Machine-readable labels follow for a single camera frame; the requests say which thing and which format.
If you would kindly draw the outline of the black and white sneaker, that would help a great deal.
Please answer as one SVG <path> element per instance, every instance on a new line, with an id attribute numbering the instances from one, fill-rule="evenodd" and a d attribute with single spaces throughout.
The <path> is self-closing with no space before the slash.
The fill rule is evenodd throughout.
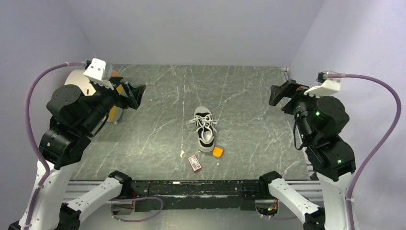
<path id="1" fill-rule="evenodd" d="M 207 114 L 211 114 L 211 111 L 204 107 L 204 106 L 199 106 L 195 109 L 194 111 L 194 116 L 195 115 L 201 115 L 205 116 Z M 199 129 L 198 132 L 198 148 L 202 152 L 211 152 L 214 149 L 214 134 L 215 132 L 209 131 L 207 129 Z"/>

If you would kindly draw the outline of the white shoelace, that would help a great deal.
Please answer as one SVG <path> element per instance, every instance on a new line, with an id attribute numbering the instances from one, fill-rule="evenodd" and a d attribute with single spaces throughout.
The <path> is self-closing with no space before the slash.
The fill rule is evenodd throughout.
<path id="1" fill-rule="evenodd" d="M 193 119 L 188 121 L 189 124 L 195 123 L 196 130 L 195 133 L 198 132 L 199 129 L 207 129 L 209 131 L 217 132 L 215 125 L 218 124 L 218 120 L 213 119 L 211 114 L 207 114 L 205 116 L 195 115 Z"/>

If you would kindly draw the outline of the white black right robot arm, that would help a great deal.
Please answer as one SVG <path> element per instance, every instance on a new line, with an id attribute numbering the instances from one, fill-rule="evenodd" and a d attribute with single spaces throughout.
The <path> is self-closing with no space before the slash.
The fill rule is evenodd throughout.
<path id="1" fill-rule="evenodd" d="M 293 129 L 298 131 L 300 149 L 305 150 L 320 181 L 324 205 L 311 203 L 274 171 L 259 178 L 258 191 L 263 198 L 282 202 L 305 230 L 356 228 L 348 205 L 349 187 L 356 170 L 355 156 L 351 146 L 339 136 L 350 119 L 343 103 L 334 97 L 340 88 L 339 80 L 325 80 L 314 87 L 294 80 L 271 86 L 271 106 L 282 98 L 289 99 L 282 111 L 294 117 Z"/>

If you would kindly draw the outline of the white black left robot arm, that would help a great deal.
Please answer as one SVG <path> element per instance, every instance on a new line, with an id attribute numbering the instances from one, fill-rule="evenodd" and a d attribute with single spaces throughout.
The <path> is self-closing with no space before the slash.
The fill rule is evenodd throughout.
<path id="1" fill-rule="evenodd" d="M 114 171 L 101 185 L 81 197 L 63 202 L 74 169 L 84 150 L 104 126 L 113 107 L 137 109 L 146 85 L 131 86 L 114 77 L 113 88 L 94 85 L 86 96 L 73 84 L 59 87 L 46 107 L 52 114 L 50 128 L 35 149 L 39 152 L 35 186 L 23 217 L 11 230 L 77 230 L 81 223 L 109 200 L 133 198 L 132 179 Z"/>

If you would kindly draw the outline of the yellow block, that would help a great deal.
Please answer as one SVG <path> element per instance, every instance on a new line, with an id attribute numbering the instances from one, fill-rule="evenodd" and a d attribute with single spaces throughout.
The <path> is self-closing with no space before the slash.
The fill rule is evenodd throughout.
<path id="1" fill-rule="evenodd" d="M 212 151 L 212 155 L 216 158 L 220 158 L 224 153 L 224 148 L 219 147 L 219 146 L 215 146 L 213 151 Z"/>

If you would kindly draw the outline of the red and white small box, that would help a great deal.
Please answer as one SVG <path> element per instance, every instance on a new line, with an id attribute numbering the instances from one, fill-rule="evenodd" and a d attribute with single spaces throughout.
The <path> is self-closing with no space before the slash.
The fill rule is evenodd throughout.
<path id="1" fill-rule="evenodd" d="M 190 164 L 190 166 L 191 166 L 191 168 L 192 168 L 192 170 L 193 170 L 194 172 L 198 172 L 199 170 L 202 169 L 202 166 L 201 166 L 201 164 L 199 163 L 198 158 L 197 158 L 196 155 L 190 156 L 190 157 L 188 158 L 188 162 L 189 162 L 189 164 Z"/>

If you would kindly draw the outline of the aluminium frame rail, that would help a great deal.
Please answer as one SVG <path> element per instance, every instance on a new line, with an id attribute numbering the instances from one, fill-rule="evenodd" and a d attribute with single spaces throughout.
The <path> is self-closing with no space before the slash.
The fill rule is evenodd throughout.
<path id="1" fill-rule="evenodd" d="M 245 200 L 276 199 L 284 203 L 303 223 L 306 230 L 348 230 L 345 189 L 329 178 L 320 178 L 324 206 L 319 207 L 299 194 L 276 172 L 254 180 L 231 181 L 141 181 L 146 191 L 137 196 L 133 181 L 126 175 L 105 179 L 85 195 L 63 203 L 67 182 L 46 183 L 32 227 L 38 230 L 78 229 L 92 212 L 108 201 L 135 202 L 165 196 L 242 196 Z"/>

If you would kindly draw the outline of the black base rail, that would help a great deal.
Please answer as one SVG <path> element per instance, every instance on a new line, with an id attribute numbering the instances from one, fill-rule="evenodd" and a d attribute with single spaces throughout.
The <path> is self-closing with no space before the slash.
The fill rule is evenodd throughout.
<path id="1" fill-rule="evenodd" d="M 134 180 L 132 187 L 136 198 L 159 198 L 136 202 L 136 212 L 228 208 L 255 211 L 260 203 L 274 203 L 274 197 L 265 193 L 259 180 Z"/>

